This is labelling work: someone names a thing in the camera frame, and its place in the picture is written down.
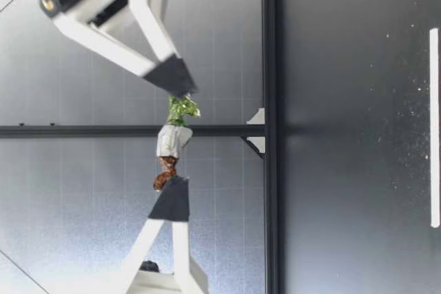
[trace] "black metal rod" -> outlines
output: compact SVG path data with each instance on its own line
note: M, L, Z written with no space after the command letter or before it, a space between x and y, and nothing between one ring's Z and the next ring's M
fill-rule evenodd
M278 79L276 0L262 0L263 95L265 105L265 262L266 294L279 294L278 246Z
M97 125L97 126L16 126L0 127L2 138L99 138L154 137L160 125ZM264 125L192 125L194 136L259 137L265 135Z

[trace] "dark gray panel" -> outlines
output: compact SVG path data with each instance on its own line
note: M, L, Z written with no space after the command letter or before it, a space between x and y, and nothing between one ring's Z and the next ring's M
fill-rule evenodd
M278 4L282 293L437 293L425 50L438 0Z

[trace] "white light strip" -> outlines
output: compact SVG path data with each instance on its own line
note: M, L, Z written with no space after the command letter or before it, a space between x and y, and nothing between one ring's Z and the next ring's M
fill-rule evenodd
M440 226L439 29L430 30L430 174L431 226Z

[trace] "small object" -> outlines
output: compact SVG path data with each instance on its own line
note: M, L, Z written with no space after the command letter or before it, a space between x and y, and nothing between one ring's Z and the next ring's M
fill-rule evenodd
M181 157L182 149L188 144L193 131L188 127L177 127L166 124L158 134L156 156L172 156L176 159Z
M55 4L52 0L41 0L41 5L43 5L43 7L49 12L53 11L55 8Z
M155 262L152 261L144 261L139 268L141 271L148 271L148 272L157 272L159 273L159 266Z

